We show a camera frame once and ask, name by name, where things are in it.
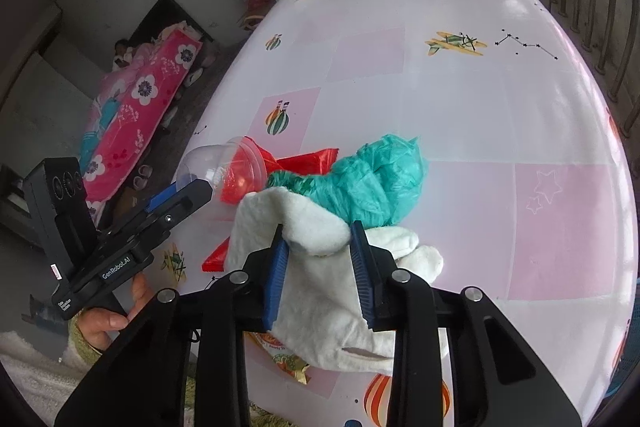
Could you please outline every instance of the human hand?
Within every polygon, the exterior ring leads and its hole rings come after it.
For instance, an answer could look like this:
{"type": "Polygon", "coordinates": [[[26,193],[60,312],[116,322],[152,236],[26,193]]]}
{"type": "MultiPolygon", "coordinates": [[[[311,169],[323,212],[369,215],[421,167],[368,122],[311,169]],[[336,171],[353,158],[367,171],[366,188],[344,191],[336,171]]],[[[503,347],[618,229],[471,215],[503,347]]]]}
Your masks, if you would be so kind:
{"type": "Polygon", "coordinates": [[[78,329],[84,339],[96,349],[104,351],[111,345],[107,331],[124,329],[140,310],[152,299],[154,292],[149,288],[146,277],[142,272],[133,276],[131,282],[133,308],[125,317],[104,308],[91,308],[81,312],[78,317],[78,329]]]}

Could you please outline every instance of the clear plastic cup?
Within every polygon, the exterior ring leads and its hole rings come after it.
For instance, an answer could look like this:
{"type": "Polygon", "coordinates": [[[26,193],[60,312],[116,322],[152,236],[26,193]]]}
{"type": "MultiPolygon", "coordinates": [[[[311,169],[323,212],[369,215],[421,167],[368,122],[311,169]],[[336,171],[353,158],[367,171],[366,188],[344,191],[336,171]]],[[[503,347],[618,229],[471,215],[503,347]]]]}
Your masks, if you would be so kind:
{"type": "Polygon", "coordinates": [[[264,188],[267,170],[255,144],[236,137],[225,144],[197,147],[184,156],[176,174],[177,190],[195,179],[206,180],[213,188],[211,201],[203,207],[212,219],[232,221],[244,195],[264,188]]]}

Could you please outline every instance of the vinyl tablecloth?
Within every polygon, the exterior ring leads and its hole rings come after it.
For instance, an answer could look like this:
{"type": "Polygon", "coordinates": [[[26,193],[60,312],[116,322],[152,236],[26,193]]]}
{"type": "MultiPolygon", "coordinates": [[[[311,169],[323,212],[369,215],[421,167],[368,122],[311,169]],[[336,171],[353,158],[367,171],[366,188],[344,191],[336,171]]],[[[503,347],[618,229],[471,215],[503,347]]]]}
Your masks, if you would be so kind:
{"type": "MultiPolygon", "coordinates": [[[[622,145],[578,51],[538,0],[280,0],[186,151],[247,135],[276,157],[345,156],[386,133],[418,136],[430,162],[401,224],[444,257],[435,286],[482,288],[586,423],[625,335],[638,240],[622,145]]],[[[204,207],[156,250],[152,279],[174,266],[181,293],[204,288],[229,231],[204,207]]],[[[300,427],[375,425],[376,375],[311,368],[304,386],[246,349],[259,406],[300,427]]]]}

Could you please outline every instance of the white cloth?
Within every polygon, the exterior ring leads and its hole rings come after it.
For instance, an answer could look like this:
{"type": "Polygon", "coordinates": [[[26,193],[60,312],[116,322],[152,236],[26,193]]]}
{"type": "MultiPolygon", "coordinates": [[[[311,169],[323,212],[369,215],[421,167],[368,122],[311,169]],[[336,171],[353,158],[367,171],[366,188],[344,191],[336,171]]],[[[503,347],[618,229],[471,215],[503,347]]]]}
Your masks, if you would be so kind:
{"type": "MultiPolygon", "coordinates": [[[[395,333],[374,333],[362,318],[349,252],[350,230],[339,217],[283,187],[246,195],[238,206],[225,270],[240,269],[249,253],[267,248],[278,223],[290,248],[273,335],[310,365],[333,371],[391,375],[395,333]]],[[[366,231],[369,244],[393,254],[399,267],[428,283],[442,271],[433,247],[401,227],[366,231]]],[[[448,352],[440,331],[440,351],[448,352]]]]}
{"type": "Polygon", "coordinates": [[[47,425],[53,425],[58,411],[88,370],[71,343],[58,363],[37,352],[15,331],[0,333],[0,362],[47,425]]]}

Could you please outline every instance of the blue cloth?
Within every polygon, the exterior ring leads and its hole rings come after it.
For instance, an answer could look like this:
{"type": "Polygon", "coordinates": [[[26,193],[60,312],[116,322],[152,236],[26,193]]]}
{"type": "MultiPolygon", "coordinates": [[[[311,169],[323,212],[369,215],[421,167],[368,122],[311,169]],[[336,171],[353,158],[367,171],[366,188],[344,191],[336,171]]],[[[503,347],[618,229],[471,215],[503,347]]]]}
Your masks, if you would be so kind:
{"type": "Polygon", "coordinates": [[[427,174],[417,138],[387,134],[338,160],[322,175],[272,172],[268,187],[286,187],[309,197],[329,212],[365,229],[397,225],[415,206],[427,174]]]}
{"type": "Polygon", "coordinates": [[[82,135],[82,142],[80,144],[80,172],[85,172],[86,168],[94,156],[94,151],[98,147],[104,132],[111,123],[111,120],[116,116],[120,102],[115,98],[110,98],[102,106],[102,112],[100,114],[100,120],[98,120],[98,129],[94,131],[86,132],[82,135]]]}

